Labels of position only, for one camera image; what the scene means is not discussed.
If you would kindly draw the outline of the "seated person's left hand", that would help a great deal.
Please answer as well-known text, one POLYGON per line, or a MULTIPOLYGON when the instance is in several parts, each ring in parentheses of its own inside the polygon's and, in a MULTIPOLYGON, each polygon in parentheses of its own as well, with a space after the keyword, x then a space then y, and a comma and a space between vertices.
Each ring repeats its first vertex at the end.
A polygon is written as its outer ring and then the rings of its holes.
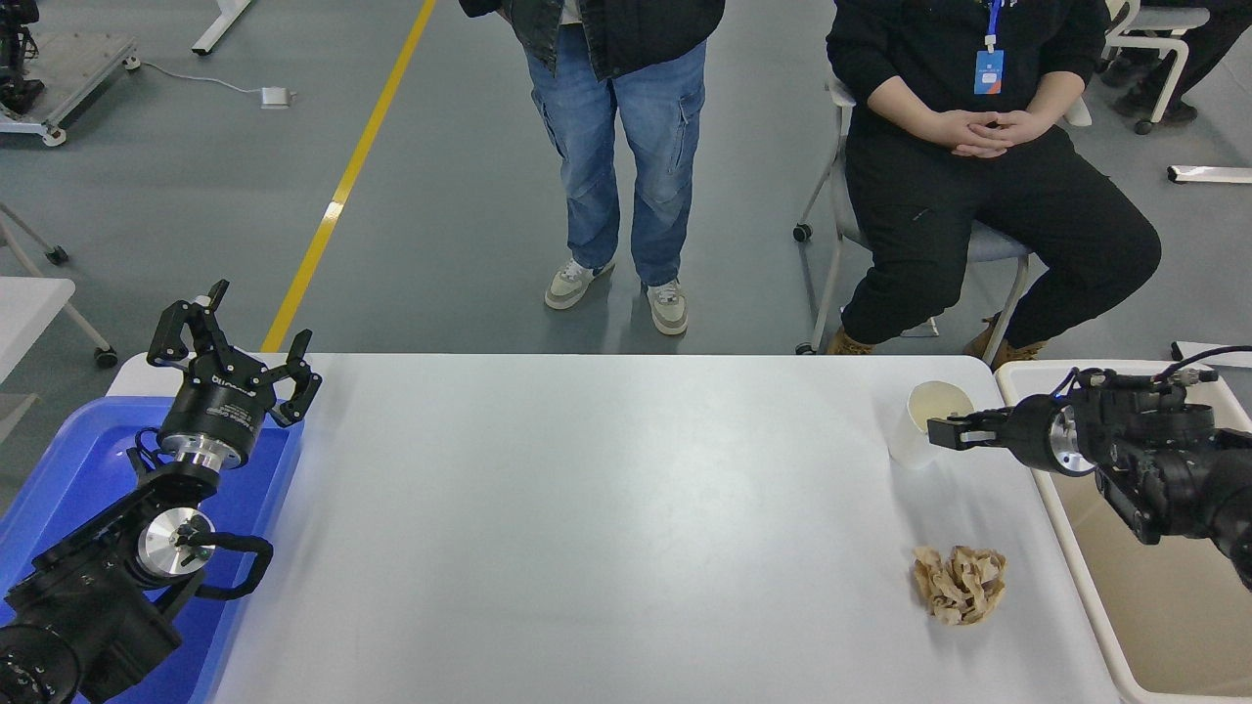
POLYGON ((1060 114, 1050 111, 1014 110, 997 114, 997 120, 988 127, 987 135, 998 142, 1005 142, 1007 149, 1024 147, 1048 130, 1060 120, 1060 114))

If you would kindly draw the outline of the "seated person's right hand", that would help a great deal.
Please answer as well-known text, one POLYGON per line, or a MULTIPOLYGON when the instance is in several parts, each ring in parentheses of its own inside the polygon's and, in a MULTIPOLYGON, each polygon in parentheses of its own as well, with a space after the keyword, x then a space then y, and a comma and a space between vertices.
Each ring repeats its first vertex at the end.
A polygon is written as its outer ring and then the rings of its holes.
POLYGON ((999 157, 1013 142, 998 132, 999 116, 993 111, 931 111, 921 116, 916 137, 944 147, 957 157, 999 157))

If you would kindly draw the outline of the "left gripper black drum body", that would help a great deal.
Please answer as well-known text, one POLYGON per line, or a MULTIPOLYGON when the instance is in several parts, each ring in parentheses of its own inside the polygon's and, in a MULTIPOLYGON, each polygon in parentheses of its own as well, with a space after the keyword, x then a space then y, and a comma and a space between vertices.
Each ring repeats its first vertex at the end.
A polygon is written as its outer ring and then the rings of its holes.
POLYGON ((197 438, 225 447, 225 461, 245 461, 255 447, 264 416, 275 402, 272 386, 255 388, 263 362, 245 353, 222 362, 200 355, 185 370, 184 382, 159 430, 162 453, 175 455, 197 438))

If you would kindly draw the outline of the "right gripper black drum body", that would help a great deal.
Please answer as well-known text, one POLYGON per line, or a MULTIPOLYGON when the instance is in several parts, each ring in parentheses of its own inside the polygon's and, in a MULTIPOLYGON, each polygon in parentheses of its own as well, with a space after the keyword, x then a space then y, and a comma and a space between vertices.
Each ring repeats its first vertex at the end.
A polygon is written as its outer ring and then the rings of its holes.
POLYGON ((1007 413, 998 428, 998 446, 1010 450, 1020 463, 1045 472, 1060 472, 1059 460, 1050 445, 1052 421, 1060 405, 1050 395, 1032 395, 1007 413))

